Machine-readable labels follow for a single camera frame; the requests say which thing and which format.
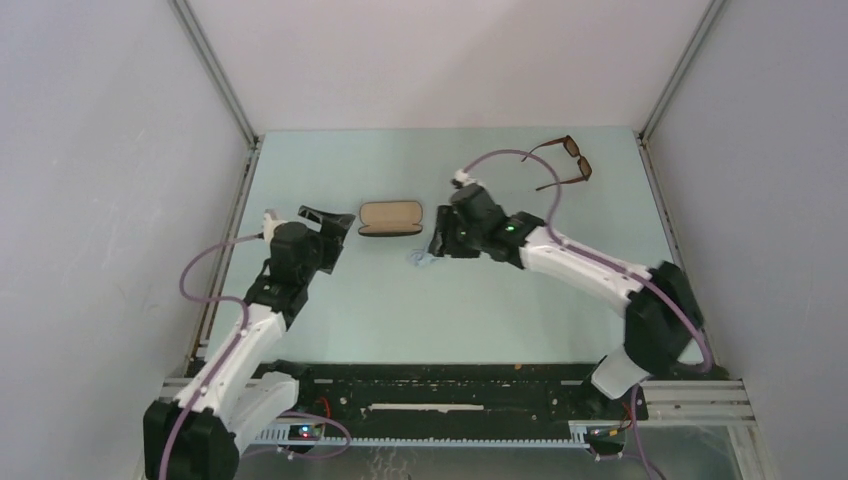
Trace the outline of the black glasses case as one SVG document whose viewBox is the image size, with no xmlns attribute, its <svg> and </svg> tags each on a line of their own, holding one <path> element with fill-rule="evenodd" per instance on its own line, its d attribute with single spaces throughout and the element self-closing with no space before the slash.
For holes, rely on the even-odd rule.
<svg viewBox="0 0 848 480">
<path fill-rule="evenodd" d="M 359 210 L 365 237 L 402 237 L 422 232 L 423 207 L 418 201 L 367 202 Z"/>
</svg>

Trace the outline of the light blue cleaning cloth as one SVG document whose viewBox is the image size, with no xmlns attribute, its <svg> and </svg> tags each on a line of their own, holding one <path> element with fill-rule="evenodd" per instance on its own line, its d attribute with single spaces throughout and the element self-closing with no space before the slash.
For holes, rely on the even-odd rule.
<svg viewBox="0 0 848 480">
<path fill-rule="evenodd" d="M 439 260 L 439 257 L 424 249 L 414 249 L 407 255 L 407 261 L 418 268 L 424 268 L 432 265 Z"/>
</svg>

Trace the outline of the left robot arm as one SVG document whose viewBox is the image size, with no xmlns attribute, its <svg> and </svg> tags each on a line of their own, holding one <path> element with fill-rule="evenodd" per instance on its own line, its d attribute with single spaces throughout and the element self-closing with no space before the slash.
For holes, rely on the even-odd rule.
<svg viewBox="0 0 848 480">
<path fill-rule="evenodd" d="M 295 220 L 263 214 L 261 232 L 232 245 L 263 240 L 269 253 L 251 286 L 234 298 L 240 312 L 222 346 L 171 400 L 155 400 L 143 416 L 147 479 L 231 479 L 257 434 L 280 414 L 304 416 L 315 388 L 293 375 L 248 381 L 266 352 L 289 331 L 317 273 L 332 273 L 356 217 L 302 206 Z"/>
</svg>

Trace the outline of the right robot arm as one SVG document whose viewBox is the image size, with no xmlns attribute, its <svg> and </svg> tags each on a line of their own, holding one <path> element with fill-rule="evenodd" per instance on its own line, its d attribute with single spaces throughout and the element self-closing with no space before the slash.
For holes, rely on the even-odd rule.
<svg viewBox="0 0 848 480">
<path fill-rule="evenodd" d="M 606 418 L 634 386 L 679 367 L 696 345 L 698 373 L 714 359 L 703 315 L 684 272 L 664 261 L 656 267 L 629 263 L 576 242 L 535 215 L 507 215 L 479 184 L 458 189 L 437 209 L 428 247 L 434 257 L 495 262 L 547 275 L 606 301 L 624 322 L 621 346 L 594 367 L 581 392 L 585 411 Z"/>
</svg>

